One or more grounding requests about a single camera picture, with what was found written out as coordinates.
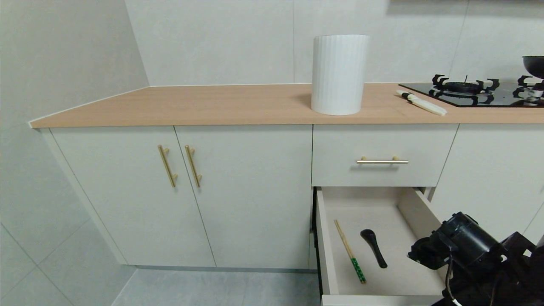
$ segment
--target green patterned chopstick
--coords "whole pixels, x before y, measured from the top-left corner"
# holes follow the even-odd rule
[[[351,259],[351,263],[353,264],[353,268],[355,268],[355,272],[357,273],[357,276],[359,277],[359,280],[361,283],[366,284],[367,280],[364,278],[363,271],[361,270],[361,267],[357,263],[357,259],[353,256],[353,253],[351,252],[351,248],[349,247],[348,241],[345,239],[344,232],[340,228],[340,224],[338,224],[338,220],[335,220],[336,229],[338,230],[338,233],[340,234],[340,238],[342,239],[342,242],[344,243],[345,250],[348,252],[349,258]]]

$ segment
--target gold handle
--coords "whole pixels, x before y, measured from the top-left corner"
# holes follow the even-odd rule
[[[168,165],[168,160],[166,160],[166,155],[168,152],[170,152],[170,149],[166,148],[163,149],[163,146],[158,145],[160,157],[163,159],[164,167],[166,168],[166,173],[168,174],[168,178],[170,179],[170,184],[172,184],[172,187],[176,187],[176,179],[177,174],[172,175],[172,171],[170,171],[170,166]]]
[[[195,162],[193,161],[193,154],[195,154],[195,149],[191,149],[188,145],[186,145],[185,151],[187,152],[187,156],[189,157],[189,163],[191,164],[191,170],[193,171],[193,176],[195,177],[196,186],[200,188],[200,180],[202,179],[202,175],[198,175],[196,173]]]
[[[397,156],[393,156],[393,158],[390,161],[369,161],[366,157],[361,157],[360,160],[357,161],[358,164],[407,164],[408,161],[400,160]]]

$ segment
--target gas stove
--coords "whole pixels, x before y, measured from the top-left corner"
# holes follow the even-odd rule
[[[517,83],[501,83],[488,78],[487,82],[446,82],[449,78],[435,75],[432,83],[399,84],[420,94],[433,97],[457,107],[544,107],[544,81],[528,84],[522,76]]]

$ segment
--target black spoon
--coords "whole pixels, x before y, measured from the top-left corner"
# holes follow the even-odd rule
[[[361,237],[363,237],[363,239],[365,239],[372,248],[372,251],[374,252],[374,256],[376,256],[376,260],[378,261],[378,265],[380,266],[380,268],[387,268],[387,263],[385,262],[384,257],[381,255],[380,248],[378,247],[378,242],[376,241],[376,234],[374,233],[374,231],[370,229],[362,230]]]

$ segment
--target wooden countertop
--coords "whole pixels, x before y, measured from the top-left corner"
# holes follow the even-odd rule
[[[310,109],[311,85],[147,87],[32,121],[33,128],[257,124],[544,124],[544,108],[460,108],[422,94],[448,110],[441,117],[396,96],[393,83],[364,86],[362,109],[331,116]]]

